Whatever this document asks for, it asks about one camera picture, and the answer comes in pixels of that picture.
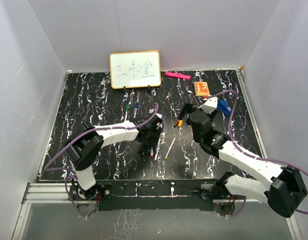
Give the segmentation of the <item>blue white pen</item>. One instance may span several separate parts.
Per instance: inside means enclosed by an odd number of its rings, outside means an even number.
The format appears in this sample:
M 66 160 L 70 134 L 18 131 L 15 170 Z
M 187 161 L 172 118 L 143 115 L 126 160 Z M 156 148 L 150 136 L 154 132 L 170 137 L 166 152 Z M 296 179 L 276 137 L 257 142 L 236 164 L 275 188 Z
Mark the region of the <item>blue white pen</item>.
M 136 118 L 138 109 L 139 109 L 139 102 L 137 102 L 137 103 L 135 104 L 135 109 L 134 109 L 133 118 Z

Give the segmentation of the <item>green white pen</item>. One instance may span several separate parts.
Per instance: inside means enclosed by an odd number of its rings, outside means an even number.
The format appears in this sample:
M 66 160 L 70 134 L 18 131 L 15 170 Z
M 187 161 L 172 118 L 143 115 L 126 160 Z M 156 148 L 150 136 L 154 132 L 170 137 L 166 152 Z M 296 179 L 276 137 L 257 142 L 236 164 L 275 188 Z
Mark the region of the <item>green white pen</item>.
M 124 121 L 127 120 L 127 117 L 128 117 L 128 112 L 129 112 L 129 105 L 126 106 L 125 108 L 125 116 L 124 116 Z

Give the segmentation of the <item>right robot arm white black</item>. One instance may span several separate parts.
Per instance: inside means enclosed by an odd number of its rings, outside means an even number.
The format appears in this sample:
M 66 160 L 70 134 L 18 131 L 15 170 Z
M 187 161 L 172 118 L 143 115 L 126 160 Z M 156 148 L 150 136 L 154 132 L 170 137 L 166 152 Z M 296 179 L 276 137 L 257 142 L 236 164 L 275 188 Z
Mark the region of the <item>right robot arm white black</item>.
M 278 165 L 262 160 L 238 146 L 225 133 L 215 130 L 212 121 L 216 108 L 210 100 L 201 106 L 187 103 L 177 120 L 180 122 L 188 115 L 186 123 L 192 128 L 194 142 L 207 154 L 235 165 L 251 178 L 226 172 L 210 192 L 224 199 L 231 195 L 252 198 L 267 203 L 278 215 L 290 218 L 308 195 L 300 170 L 286 163 Z

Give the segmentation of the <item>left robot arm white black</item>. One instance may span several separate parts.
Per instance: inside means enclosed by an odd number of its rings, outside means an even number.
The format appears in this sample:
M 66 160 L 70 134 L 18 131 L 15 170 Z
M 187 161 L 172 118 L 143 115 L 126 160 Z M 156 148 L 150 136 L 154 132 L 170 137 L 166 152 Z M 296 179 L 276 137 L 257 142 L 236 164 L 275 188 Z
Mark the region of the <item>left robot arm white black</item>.
M 154 147 L 163 128 L 163 121 L 158 116 L 154 116 L 149 122 L 142 119 L 106 126 L 83 124 L 81 130 L 86 135 L 78 133 L 80 139 L 77 141 L 74 141 L 74 137 L 69 138 L 64 151 L 77 176 L 80 194 L 87 200 L 93 199 L 97 194 L 92 164 L 102 148 L 125 141 L 137 141 Z

